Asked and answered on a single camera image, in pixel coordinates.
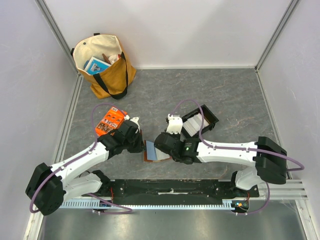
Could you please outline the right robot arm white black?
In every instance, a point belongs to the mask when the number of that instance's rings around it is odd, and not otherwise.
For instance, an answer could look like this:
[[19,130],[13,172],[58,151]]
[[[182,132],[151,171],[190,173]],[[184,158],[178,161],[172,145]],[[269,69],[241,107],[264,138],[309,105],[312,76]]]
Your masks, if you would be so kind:
[[156,149],[186,165],[194,163],[228,163],[243,165],[229,184],[235,197],[262,182],[283,185],[287,178],[287,152],[272,139],[260,136],[244,143],[203,142],[199,138],[180,139],[178,134],[162,132],[154,142]]

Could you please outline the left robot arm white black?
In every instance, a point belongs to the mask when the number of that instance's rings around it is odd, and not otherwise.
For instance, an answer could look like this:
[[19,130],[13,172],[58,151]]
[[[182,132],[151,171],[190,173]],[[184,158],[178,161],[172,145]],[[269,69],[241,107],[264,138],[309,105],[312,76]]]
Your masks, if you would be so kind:
[[133,117],[72,157],[52,165],[44,162],[37,165],[25,190],[30,198],[30,212],[48,216],[64,202],[81,195],[106,196],[110,184],[102,172],[95,171],[83,177],[80,174],[123,151],[141,153],[144,150],[139,118]]

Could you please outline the black card box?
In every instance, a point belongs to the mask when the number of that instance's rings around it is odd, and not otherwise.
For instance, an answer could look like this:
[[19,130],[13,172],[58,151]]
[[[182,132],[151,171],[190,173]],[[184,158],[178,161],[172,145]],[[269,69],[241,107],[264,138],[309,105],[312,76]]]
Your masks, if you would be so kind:
[[181,132],[185,138],[198,138],[202,124],[201,133],[204,134],[211,131],[216,123],[219,122],[219,119],[205,104],[201,106],[201,109],[203,115],[200,109],[197,108],[182,117],[183,125]]

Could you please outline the brown leather card holder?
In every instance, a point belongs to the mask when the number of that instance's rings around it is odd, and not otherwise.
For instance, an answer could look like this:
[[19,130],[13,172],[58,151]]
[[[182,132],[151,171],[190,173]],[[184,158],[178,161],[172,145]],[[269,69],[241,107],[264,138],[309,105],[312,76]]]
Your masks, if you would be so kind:
[[154,142],[145,140],[145,152],[144,152],[144,161],[149,163],[157,163],[166,160],[171,160],[172,157],[168,154],[160,151],[154,145]]

